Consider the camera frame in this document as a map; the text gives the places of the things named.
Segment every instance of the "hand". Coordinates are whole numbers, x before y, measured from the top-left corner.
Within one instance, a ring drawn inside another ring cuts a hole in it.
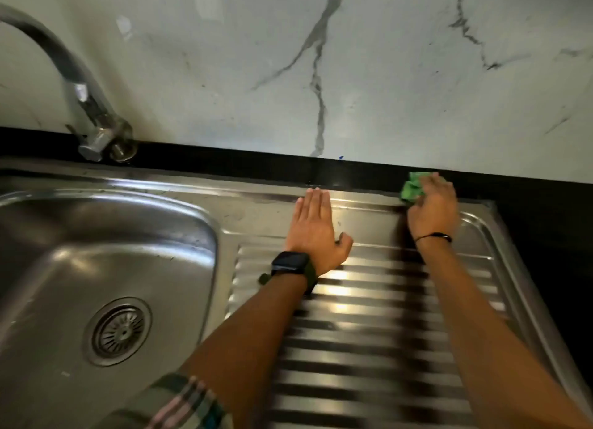
[[[420,197],[407,213],[408,226],[414,240],[433,232],[454,237],[461,222],[453,184],[445,182],[437,172],[421,176],[426,196]]]
[[[336,242],[328,190],[308,189],[305,198],[296,201],[284,250],[309,254],[317,276],[321,276],[344,263],[353,240],[342,233]]]

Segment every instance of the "sink drain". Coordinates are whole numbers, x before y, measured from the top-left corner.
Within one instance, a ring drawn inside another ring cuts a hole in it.
[[[107,367],[132,356],[146,340],[151,326],[144,301],[122,298],[95,313],[86,327],[84,350],[91,363]]]

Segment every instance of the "green cloth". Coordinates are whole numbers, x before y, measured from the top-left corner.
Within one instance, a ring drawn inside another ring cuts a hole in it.
[[[426,171],[411,172],[410,178],[406,181],[400,192],[400,199],[413,204],[419,196],[424,196],[422,185],[420,184],[420,176],[426,176],[428,174],[430,173]]]

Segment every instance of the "plaid shirt sleeve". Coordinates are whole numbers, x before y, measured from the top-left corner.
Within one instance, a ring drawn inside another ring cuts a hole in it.
[[[233,419],[195,376],[167,374],[94,429],[233,429]]]

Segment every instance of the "black wrist band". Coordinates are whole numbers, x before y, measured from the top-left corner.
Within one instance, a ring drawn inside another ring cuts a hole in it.
[[[418,243],[418,240],[421,240],[422,238],[426,238],[426,237],[444,238],[449,243],[453,242],[453,239],[451,237],[449,237],[447,234],[443,234],[442,232],[433,232],[432,234],[428,234],[427,236],[418,237],[417,239],[414,240],[414,243]]]

